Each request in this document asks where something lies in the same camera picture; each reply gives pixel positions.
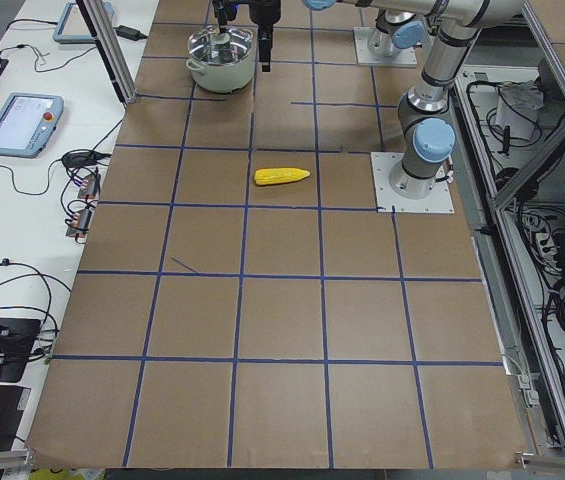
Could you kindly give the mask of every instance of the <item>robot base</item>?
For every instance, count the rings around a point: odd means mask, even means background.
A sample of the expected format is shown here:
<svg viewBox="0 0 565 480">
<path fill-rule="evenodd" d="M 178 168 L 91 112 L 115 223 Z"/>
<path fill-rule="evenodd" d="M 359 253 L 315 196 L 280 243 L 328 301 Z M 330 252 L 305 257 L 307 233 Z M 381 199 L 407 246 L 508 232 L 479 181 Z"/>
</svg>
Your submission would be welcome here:
<svg viewBox="0 0 565 480">
<path fill-rule="evenodd" d="M 375 31 L 375 27 L 355 27 L 353 30 L 355 51 L 358 54 L 359 65 L 401 68 L 415 68 L 418 66 L 418 60 L 415 57 L 413 48 L 406 48 L 391 57 L 375 55 L 368 47 L 369 37 Z"/>
<path fill-rule="evenodd" d="M 378 212 L 391 213 L 394 210 L 402 213 L 454 213 L 453 201 L 447 182 L 436 183 L 431 193 L 421 200 L 411 200 L 395 192 L 389 184 L 389 175 L 393 166 L 402 160 L 403 153 L 373 152 L 373 183 Z M 437 177 L 444 177 L 444 169 L 440 167 Z"/>
</svg>

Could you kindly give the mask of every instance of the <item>pot handle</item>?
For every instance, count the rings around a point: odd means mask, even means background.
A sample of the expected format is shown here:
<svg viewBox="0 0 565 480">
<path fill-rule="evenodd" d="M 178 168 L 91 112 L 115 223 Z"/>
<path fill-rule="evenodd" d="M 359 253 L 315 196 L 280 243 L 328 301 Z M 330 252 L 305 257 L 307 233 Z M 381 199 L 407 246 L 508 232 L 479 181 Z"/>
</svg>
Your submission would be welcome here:
<svg viewBox="0 0 565 480">
<path fill-rule="evenodd" d="M 196 72 L 196 73 L 199 73 L 201 75 L 204 75 L 204 70 L 205 70 L 204 65 L 200 65 L 198 62 L 196 62 L 192 58 L 189 58 L 186 61 L 186 68 L 188 68 L 192 72 Z"/>
</svg>

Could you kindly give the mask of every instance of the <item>tablet screen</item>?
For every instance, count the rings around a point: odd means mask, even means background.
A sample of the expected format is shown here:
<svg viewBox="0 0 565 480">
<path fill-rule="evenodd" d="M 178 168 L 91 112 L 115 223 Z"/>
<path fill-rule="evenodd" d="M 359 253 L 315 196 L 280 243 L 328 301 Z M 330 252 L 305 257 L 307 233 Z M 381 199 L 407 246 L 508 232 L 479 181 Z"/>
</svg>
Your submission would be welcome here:
<svg viewBox="0 0 565 480">
<path fill-rule="evenodd" d="M 0 148 L 23 150 L 42 121 L 42 115 L 53 105 L 51 98 L 13 97 L 0 119 Z"/>
</svg>

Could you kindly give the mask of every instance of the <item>blue joint cap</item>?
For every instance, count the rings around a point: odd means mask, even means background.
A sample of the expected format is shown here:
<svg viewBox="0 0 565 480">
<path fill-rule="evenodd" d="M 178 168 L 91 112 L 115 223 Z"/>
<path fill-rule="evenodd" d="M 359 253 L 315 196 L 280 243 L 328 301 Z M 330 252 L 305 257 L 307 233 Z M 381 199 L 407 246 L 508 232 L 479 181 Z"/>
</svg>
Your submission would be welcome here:
<svg viewBox="0 0 565 480">
<path fill-rule="evenodd" d="M 302 0 L 302 3 L 311 10 L 326 10 L 335 5 L 337 0 Z"/>
<path fill-rule="evenodd" d="M 442 163 L 455 146 L 455 132 L 444 120 L 427 118 L 413 135 L 413 147 L 418 156 L 428 163 Z"/>
<path fill-rule="evenodd" d="M 426 29 L 421 21 L 409 22 L 402 25 L 393 34 L 393 45 L 401 50 L 411 48 L 420 43 L 425 34 Z"/>
</svg>

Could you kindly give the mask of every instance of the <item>corn cob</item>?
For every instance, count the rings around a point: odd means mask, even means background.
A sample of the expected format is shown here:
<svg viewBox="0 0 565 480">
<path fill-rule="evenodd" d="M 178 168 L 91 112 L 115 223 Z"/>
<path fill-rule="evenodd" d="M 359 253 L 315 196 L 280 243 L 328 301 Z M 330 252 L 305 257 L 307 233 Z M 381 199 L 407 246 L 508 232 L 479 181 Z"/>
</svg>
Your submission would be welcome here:
<svg viewBox="0 0 565 480">
<path fill-rule="evenodd" d="M 311 175 L 311 172 L 299 168 L 261 168 L 255 171 L 256 185 L 279 185 L 299 182 Z"/>
</svg>

